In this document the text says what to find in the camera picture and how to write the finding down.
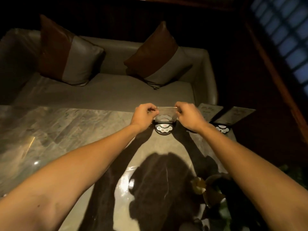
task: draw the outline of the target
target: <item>person's right arm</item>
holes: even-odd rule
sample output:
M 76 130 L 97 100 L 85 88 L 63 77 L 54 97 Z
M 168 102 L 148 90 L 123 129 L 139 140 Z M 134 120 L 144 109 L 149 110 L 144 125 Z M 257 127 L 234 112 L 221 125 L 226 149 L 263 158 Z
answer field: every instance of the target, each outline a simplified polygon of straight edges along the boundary
M 181 124 L 200 134 L 272 230 L 308 230 L 308 191 L 207 123 L 193 104 L 175 104 Z

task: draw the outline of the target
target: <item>bare skin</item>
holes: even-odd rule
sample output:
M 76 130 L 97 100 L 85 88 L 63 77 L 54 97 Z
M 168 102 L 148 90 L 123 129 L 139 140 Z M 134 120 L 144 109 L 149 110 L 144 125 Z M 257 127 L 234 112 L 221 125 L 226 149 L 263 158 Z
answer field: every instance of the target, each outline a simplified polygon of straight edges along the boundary
M 193 104 L 177 102 L 179 121 L 200 134 L 272 230 L 307 230 L 308 192 L 239 143 L 208 124 Z M 142 131 L 158 111 L 136 108 L 131 124 L 51 162 L 0 201 L 0 230 L 57 230 L 78 198 Z
M 181 124 L 200 134 L 272 230 L 308 229 L 308 191 L 277 167 L 208 124 L 193 104 L 177 102 Z

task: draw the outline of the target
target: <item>marble tabletop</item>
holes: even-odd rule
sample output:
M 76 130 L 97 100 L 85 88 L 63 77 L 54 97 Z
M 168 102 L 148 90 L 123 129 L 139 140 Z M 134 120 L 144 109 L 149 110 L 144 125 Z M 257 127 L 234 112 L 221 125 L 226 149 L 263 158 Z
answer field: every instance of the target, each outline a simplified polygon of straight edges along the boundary
M 122 129 L 133 113 L 0 106 L 0 197 L 35 171 L 77 147 Z M 232 131 L 228 136 L 235 140 Z M 226 172 L 198 134 L 177 124 L 161 136 L 136 136 L 78 200 L 61 231 L 173 230 L 202 214 L 189 183 Z

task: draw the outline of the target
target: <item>brown and beige pillow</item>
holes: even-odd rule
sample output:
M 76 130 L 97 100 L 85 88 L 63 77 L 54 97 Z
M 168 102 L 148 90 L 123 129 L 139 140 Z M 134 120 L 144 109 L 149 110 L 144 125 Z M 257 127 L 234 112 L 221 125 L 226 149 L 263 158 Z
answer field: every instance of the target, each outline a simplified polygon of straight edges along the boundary
M 191 59 L 177 45 L 162 21 L 137 52 L 124 61 L 126 73 L 139 76 L 158 89 L 192 66 Z
M 104 49 L 76 36 L 41 15 L 41 75 L 70 85 L 85 85 Z

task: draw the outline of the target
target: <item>throw pillow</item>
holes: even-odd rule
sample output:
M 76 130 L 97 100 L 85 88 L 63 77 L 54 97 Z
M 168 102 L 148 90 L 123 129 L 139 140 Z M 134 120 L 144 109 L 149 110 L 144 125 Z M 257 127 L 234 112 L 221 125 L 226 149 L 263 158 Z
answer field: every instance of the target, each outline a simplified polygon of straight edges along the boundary
M 154 89 L 167 84 L 192 66 L 163 21 L 137 52 L 124 61 L 128 75 L 138 75 Z
M 74 35 L 41 15 L 41 53 L 38 71 L 70 85 L 85 85 L 94 63 L 101 59 L 104 49 Z

